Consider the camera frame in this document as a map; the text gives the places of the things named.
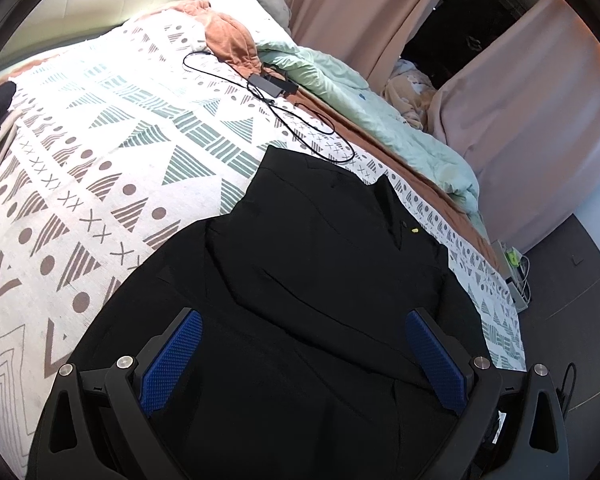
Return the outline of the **large black jacket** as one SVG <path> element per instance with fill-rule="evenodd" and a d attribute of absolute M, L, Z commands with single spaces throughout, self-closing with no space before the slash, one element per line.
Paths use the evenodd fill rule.
<path fill-rule="evenodd" d="M 486 354 L 448 251 L 387 178 L 279 148 L 229 214 L 181 230 L 124 281 L 71 359 L 134 356 L 185 308 L 201 342 L 149 423 L 192 479 L 414 479 L 457 417 L 408 348 L 407 313 Z"/>

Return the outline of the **beige clothes pile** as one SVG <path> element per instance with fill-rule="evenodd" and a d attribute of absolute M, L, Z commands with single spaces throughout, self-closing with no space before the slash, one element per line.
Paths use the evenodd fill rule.
<path fill-rule="evenodd" d="M 437 90 L 429 77 L 412 62 L 400 58 L 389 76 L 381 96 L 411 127 L 428 130 L 428 108 Z"/>

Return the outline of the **white bedside table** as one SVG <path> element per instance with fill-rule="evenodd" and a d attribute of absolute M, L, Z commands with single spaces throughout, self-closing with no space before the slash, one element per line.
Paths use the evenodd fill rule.
<path fill-rule="evenodd" d="M 530 260 L 526 255 L 521 254 L 520 266 L 512 268 L 505 257 L 505 251 L 509 246 L 501 240 L 494 240 L 492 247 L 498 257 L 501 276 L 507 283 L 516 311 L 521 313 L 528 309 L 531 302 L 531 288 L 529 285 Z"/>

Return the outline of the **green object on nightstand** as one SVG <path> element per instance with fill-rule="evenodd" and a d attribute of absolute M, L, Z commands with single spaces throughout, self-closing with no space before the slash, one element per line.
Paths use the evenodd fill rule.
<path fill-rule="evenodd" d="M 520 252 L 518 252 L 518 250 L 516 248 L 513 248 L 513 247 L 507 248 L 505 251 L 505 257 L 506 257 L 508 264 L 512 268 L 518 268 L 518 266 L 520 266 L 522 255 Z"/>

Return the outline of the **patterned white bedspread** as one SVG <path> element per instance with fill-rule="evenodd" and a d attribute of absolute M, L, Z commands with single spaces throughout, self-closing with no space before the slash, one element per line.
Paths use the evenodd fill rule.
<path fill-rule="evenodd" d="M 254 44 L 293 42 L 256 0 L 208 0 Z M 387 177 L 449 248 L 494 364 L 526 366 L 505 282 L 393 170 L 220 61 L 168 8 L 41 55 L 17 86 L 0 165 L 0 456 L 23 478 L 53 377 L 122 282 L 189 224 L 231 211 L 270 146 Z"/>

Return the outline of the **right pink curtain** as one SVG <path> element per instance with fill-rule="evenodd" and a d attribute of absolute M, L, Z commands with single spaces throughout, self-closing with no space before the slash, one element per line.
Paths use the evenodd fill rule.
<path fill-rule="evenodd" d="M 428 125 L 474 170 L 488 233 L 525 252 L 600 184 L 600 44 L 539 0 L 438 90 Z"/>

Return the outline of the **pink curtain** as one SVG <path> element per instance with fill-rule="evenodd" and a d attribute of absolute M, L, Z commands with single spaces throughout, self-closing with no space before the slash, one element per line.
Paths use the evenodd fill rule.
<path fill-rule="evenodd" d="M 297 44 L 345 62 L 381 92 L 439 0 L 289 0 Z"/>
<path fill-rule="evenodd" d="M 474 170 L 488 233 L 525 252 L 600 184 L 600 44 L 539 0 L 438 90 L 428 125 Z"/>

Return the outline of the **mint green duvet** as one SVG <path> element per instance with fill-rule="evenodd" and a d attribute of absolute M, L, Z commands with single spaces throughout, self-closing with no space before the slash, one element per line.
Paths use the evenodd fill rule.
<path fill-rule="evenodd" d="M 356 70 L 321 51 L 293 42 L 257 44 L 259 58 L 287 73 L 296 84 L 364 130 L 424 177 L 434 182 L 471 224 L 486 235 L 479 205 L 479 183 L 468 162 L 430 134 L 410 126 Z"/>

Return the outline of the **black power adapter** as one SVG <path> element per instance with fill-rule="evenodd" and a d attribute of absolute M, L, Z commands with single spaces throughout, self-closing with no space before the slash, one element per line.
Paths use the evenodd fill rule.
<path fill-rule="evenodd" d="M 296 94 L 298 91 L 298 86 L 294 82 L 287 79 L 279 79 L 271 75 L 251 74 L 247 78 L 247 81 L 259 90 L 272 96 L 272 98 L 289 96 L 290 94 Z"/>

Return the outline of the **orange crumpled cloth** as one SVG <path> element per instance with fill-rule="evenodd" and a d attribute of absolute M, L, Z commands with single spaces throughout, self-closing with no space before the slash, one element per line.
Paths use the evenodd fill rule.
<path fill-rule="evenodd" d="M 208 0 L 181 0 L 168 5 L 204 26 L 209 50 L 222 62 L 248 78 L 262 73 L 258 50 L 248 29 L 231 16 L 215 11 Z"/>

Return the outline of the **left pink curtain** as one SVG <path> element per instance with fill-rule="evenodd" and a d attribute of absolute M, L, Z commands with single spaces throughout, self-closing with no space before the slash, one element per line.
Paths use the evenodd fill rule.
<path fill-rule="evenodd" d="M 439 0 L 289 0 L 297 44 L 345 62 L 381 92 Z"/>

